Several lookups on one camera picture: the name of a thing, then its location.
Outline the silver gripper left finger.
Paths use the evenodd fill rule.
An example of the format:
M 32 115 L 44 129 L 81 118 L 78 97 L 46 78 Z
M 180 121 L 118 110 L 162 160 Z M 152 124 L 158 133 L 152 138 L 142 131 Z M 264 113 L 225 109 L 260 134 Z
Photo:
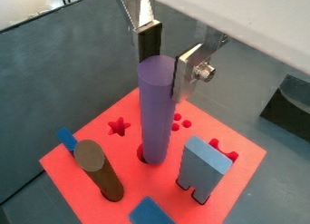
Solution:
M 132 31 L 137 61 L 160 54 L 161 22 L 153 17 L 149 0 L 121 0 L 128 27 Z

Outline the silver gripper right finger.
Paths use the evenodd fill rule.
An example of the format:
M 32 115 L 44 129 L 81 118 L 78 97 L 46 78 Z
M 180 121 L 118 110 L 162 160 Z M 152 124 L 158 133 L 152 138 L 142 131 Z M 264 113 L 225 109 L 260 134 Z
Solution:
M 195 91 L 197 81 L 207 83 L 215 75 L 211 66 L 213 53 L 228 42 L 228 36 L 196 22 L 195 38 L 199 40 L 174 57 L 172 99 L 181 102 Z

